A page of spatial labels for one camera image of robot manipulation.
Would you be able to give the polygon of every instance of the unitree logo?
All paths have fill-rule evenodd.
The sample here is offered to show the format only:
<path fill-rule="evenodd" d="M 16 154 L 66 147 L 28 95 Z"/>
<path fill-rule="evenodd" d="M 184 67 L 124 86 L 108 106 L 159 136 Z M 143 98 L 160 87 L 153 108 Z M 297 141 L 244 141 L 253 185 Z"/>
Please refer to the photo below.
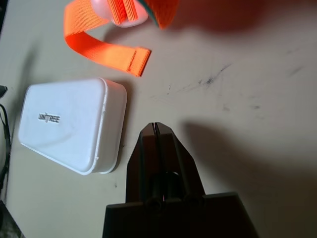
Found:
<path fill-rule="evenodd" d="M 46 123 L 49 121 L 59 123 L 59 119 L 59 116 L 48 115 L 47 113 L 39 114 L 39 120 L 44 120 Z"/>

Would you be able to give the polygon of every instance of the white box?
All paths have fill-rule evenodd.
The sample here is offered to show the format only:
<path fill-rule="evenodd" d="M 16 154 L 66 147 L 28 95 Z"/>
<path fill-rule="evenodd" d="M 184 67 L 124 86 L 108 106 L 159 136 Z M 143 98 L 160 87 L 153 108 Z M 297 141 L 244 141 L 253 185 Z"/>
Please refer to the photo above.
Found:
<path fill-rule="evenodd" d="M 101 78 L 28 88 L 19 140 L 82 175 L 115 167 L 127 101 L 125 88 Z"/>

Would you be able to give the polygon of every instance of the orange fabric object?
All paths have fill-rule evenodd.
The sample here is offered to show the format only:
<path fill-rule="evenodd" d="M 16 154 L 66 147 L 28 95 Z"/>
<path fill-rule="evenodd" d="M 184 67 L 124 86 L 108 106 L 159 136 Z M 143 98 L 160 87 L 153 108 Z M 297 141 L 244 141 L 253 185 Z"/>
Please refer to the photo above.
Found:
<path fill-rule="evenodd" d="M 107 0 L 115 24 L 121 24 L 126 18 L 123 0 Z"/>
<path fill-rule="evenodd" d="M 124 8 L 129 21 L 138 19 L 137 10 L 135 9 L 133 0 L 123 0 Z"/>
<path fill-rule="evenodd" d="M 167 27 L 174 19 L 179 0 L 142 0 L 153 12 L 154 18 L 161 29 Z"/>
<path fill-rule="evenodd" d="M 151 51 L 105 43 L 85 33 L 109 21 L 93 11 L 90 0 L 75 0 L 64 14 L 64 37 L 74 51 L 104 66 L 141 76 Z"/>

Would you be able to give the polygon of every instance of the white table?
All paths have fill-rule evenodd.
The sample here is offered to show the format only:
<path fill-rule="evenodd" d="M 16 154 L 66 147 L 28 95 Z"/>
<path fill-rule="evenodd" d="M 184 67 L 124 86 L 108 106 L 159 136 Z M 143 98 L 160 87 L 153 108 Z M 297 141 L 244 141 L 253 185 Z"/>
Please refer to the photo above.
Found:
<path fill-rule="evenodd" d="M 13 121 L 30 84 L 96 76 L 122 83 L 129 95 L 122 148 L 113 173 L 81 176 L 23 147 L 18 117 L 6 205 L 26 238 L 100 238 L 106 206 L 125 200 L 138 134 L 153 121 L 170 126 L 195 158 L 206 193 L 239 192 L 261 237 L 317 236 L 316 8 L 280 2 L 253 21 L 252 9 L 240 12 L 244 1 L 232 7 L 235 15 L 226 12 L 230 4 L 202 7 L 201 0 L 197 7 L 208 11 L 191 15 L 195 22 L 182 30 L 145 23 L 93 31 L 153 50 L 134 78 L 66 45 L 68 2 L 10 0 L 0 39 L 0 84 L 9 91 L 1 103 Z M 182 13 L 189 21 L 181 7 L 175 24 Z M 208 15 L 210 26 L 201 26 Z M 254 24 L 216 31 L 236 17 Z"/>

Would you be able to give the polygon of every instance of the box lid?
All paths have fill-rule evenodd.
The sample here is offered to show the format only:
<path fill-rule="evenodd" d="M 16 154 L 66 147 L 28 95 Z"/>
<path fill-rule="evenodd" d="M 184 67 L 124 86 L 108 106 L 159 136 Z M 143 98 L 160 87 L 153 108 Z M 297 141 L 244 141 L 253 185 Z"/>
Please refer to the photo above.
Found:
<path fill-rule="evenodd" d="M 26 147 L 78 172 L 94 163 L 106 86 L 102 79 L 28 88 L 19 129 Z"/>

